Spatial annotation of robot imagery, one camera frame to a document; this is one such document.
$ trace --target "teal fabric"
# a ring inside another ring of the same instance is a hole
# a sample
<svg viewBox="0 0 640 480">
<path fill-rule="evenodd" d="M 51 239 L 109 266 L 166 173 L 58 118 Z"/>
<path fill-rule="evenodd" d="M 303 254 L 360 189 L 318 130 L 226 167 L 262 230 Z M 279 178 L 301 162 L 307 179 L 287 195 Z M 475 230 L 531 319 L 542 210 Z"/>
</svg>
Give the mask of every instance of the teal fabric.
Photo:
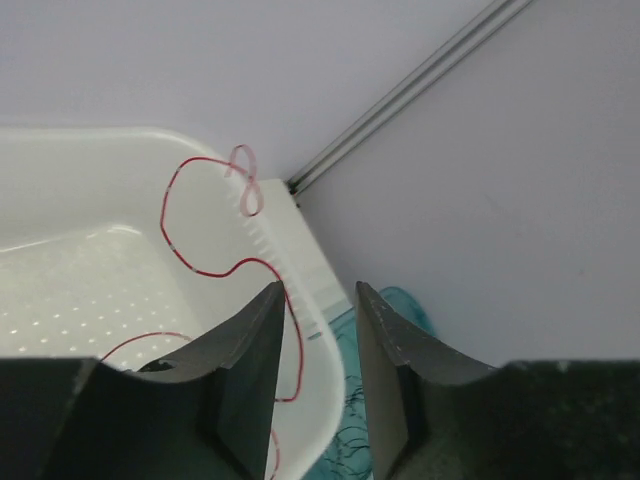
<svg viewBox="0 0 640 480">
<path fill-rule="evenodd" d="M 434 335 L 426 313 L 405 290 L 387 287 L 380 295 L 404 318 Z M 306 480 L 366 480 L 371 475 L 355 319 L 355 310 L 351 309 L 330 322 L 344 362 L 347 384 L 344 414 L 331 445 L 307 473 Z"/>
</svg>

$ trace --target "metal strip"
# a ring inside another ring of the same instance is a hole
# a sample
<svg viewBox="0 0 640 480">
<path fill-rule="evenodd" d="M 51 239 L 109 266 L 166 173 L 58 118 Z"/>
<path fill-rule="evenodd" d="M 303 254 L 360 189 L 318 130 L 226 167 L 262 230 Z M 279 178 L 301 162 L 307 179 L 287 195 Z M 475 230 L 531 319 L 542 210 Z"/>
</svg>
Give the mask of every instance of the metal strip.
<svg viewBox="0 0 640 480">
<path fill-rule="evenodd" d="M 440 47 L 407 78 L 396 85 L 391 92 L 371 107 L 302 170 L 290 178 L 287 184 L 291 192 L 300 193 L 308 188 L 323 173 L 349 155 L 532 1 L 494 0 L 491 5 Z"/>
</svg>

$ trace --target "white panel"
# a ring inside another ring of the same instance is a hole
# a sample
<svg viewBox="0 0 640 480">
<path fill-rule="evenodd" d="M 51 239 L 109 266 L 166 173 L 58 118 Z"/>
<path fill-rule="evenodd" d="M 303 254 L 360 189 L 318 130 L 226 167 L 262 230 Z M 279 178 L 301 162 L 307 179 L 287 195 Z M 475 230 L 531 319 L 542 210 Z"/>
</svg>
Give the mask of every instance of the white panel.
<svg viewBox="0 0 640 480">
<path fill-rule="evenodd" d="M 489 0 L 0 5 L 0 122 L 175 128 L 302 167 Z"/>
<path fill-rule="evenodd" d="M 640 356 L 640 2 L 538 0 L 300 198 L 497 364 Z"/>
</svg>

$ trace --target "red cord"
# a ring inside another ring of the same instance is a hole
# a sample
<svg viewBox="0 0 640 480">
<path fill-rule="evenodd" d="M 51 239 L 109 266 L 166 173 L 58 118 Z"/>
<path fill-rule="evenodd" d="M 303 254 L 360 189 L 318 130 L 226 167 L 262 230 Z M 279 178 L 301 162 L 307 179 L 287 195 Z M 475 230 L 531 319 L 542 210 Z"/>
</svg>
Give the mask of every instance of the red cord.
<svg viewBox="0 0 640 480">
<path fill-rule="evenodd" d="M 239 167 L 235 163 L 237 152 L 240 149 L 243 149 L 246 152 L 246 154 L 247 154 L 247 156 L 249 158 L 249 170 L 248 171 L 245 170 L 242 167 Z M 161 210 L 161 213 L 160 213 L 160 231 L 162 232 L 162 236 L 164 237 L 165 241 L 169 245 L 169 248 L 171 249 L 171 251 L 175 254 L 176 257 L 178 257 L 178 259 L 182 262 L 182 264 L 185 267 L 187 267 L 192 272 L 194 272 L 194 273 L 196 273 L 198 275 L 202 275 L 204 277 L 225 278 L 225 277 L 228 277 L 229 275 L 233 274 L 242 265 L 245 265 L 247 263 L 258 263 L 258 264 L 263 265 L 266 268 L 268 268 L 271 271 L 271 273 L 278 280 L 282 281 L 282 277 L 280 276 L 278 271 L 275 269 L 275 267 L 273 265 L 271 265 L 269 262 L 267 262 L 265 260 L 262 260 L 261 258 L 257 258 L 257 257 L 244 258 L 244 259 L 240 260 L 238 263 L 236 263 L 233 267 L 231 267 L 228 271 L 223 272 L 223 273 L 206 272 L 204 270 L 197 269 L 191 263 L 189 263 L 189 261 L 187 261 L 187 259 L 184 258 L 184 256 L 175 247 L 175 245 L 173 244 L 173 242 L 169 238 L 169 234 L 167 233 L 167 230 L 166 230 L 166 228 L 164 226 L 165 217 L 166 217 L 166 211 L 167 211 L 167 203 L 169 201 L 169 193 L 171 192 L 171 188 L 173 187 L 173 184 L 175 183 L 176 178 L 178 177 L 178 175 L 180 174 L 182 169 L 184 167 L 186 167 L 188 164 L 190 164 L 192 162 L 196 162 L 196 161 L 213 162 L 213 163 L 217 163 L 219 165 L 224 165 L 224 166 L 228 167 L 226 175 L 229 175 L 232 170 L 235 170 L 235 171 L 239 172 L 240 174 L 242 174 L 243 176 L 245 176 L 247 178 L 247 186 L 246 186 L 246 188 L 244 190 L 244 193 L 242 194 L 242 197 L 240 199 L 241 212 L 242 212 L 242 214 L 244 216 L 253 217 L 253 216 L 257 215 L 258 213 L 260 213 L 260 211 L 264 207 L 264 198 L 262 197 L 262 192 L 260 191 L 259 185 L 255 181 L 255 179 L 256 179 L 256 159 L 255 159 L 255 155 L 253 154 L 253 151 L 251 150 L 251 148 L 248 145 L 238 145 L 237 147 L 235 147 L 233 149 L 233 151 L 231 152 L 230 160 L 228 162 L 226 162 L 224 160 L 219 160 L 217 158 L 210 158 L 210 157 L 192 157 L 192 158 L 188 158 L 187 160 L 182 162 L 178 166 L 176 171 L 174 172 L 173 176 L 171 177 L 171 180 L 169 181 L 169 185 L 167 186 L 167 189 L 164 192 L 164 198 L 162 200 L 162 210 Z M 249 193 L 251 193 L 252 191 L 254 192 L 254 194 L 257 197 L 258 206 L 257 206 L 256 210 L 253 213 L 250 213 L 248 208 L 247 208 L 247 202 L 248 202 Z M 296 389 L 295 389 L 295 392 L 294 392 L 293 396 L 286 397 L 286 398 L 276 398 L 275 401 L 276 402 L 290 403 L 290 402 L 294 402 L 294 401 L 296 401 L 298 399 L 298 396 L 300 395 L 300 390 L 302 389 L 302 375 L 303 375 L 303 372 L 304 372 L 304 341 L 303 341 L 303 338 L 302 338 L 302 331 L 300 329 L 300 324 L 298 322 L 296 314 L 293 311 L 293 305 L 291 303 L 291 298 L 289 297 L 289 292 L 287 292 L 286 288 L 285 288 L 284 296 L 285 296 L 285 300 L 286 300 L 289 312 L 291 313 L 291 318 L 293 319 L 293 325 L 294 325 L 295 330 L 296 330 L 296 336 L 297 336 L 297 340 L 298 340 L 299 363 L 298 363 L 298 373 L 297 373 L 297 379 L 296 379 Z"/>
<path fill-rule="evenodd" d="M 136 340 L 140 340 L 142 338 L 147 338 L 147 337 L 155 337 L 157 335 L 167 335 L 170 337 L 178 337 L 178 338 L 182 338 L 183 340 L 186 340 L 187 342 L 191 341 L 190 337 L 187 337 L 186 335 L 182 335 L 181 333 L 176 333 L 176 332 L 151 332 L 151 333 L 143 333 L 142 335 L 138 335 L 137 337 L 133 337 L 130 338 L 128 340 L 125 340 L 124 342 L 116 345 L 115 347 L 113 347 L 111 350 L 109 350 L 109 352 L 102 357 L 102 362 L 104 362 L 107 358 L 109 358 L 111 355 L 113 355 L 114 353 L 116 353 L 118 350 L 120 350 L 122 347 L 124 347 L 125 345 L 130 344 L 131 342 L 135 342 Z"/>
<path fill-rule="evenodd" d="M 273 428 L 271 429 L 271 438 L 273 439 L 273 444 L 276 447 L 276 466 L 273 467 L 273 473 L 269 480 L 274 480 L 276 478 L 276 473 L 278 473 L 278 468 L 280 468 L 280 443 L 278 442 L 276 431 Z"/>
</svg>

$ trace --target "white wall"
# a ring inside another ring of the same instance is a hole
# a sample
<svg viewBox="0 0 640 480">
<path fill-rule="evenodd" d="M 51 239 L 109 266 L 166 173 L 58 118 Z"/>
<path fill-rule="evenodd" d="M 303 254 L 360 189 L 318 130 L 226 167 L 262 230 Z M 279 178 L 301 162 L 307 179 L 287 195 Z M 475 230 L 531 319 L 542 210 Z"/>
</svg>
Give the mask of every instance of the white wall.
<svg viewBox="0 0 640 480">
<path fill-rule="evenodd" d="M 300 201 L 470 355 L 640 357 L 640 2 L 538 0 Z"/>
<path fill-rule="evenodd" d="M 0 123 L 154 125 L 302 167 L 490 0 L 3 0 Z"/>
</svg>

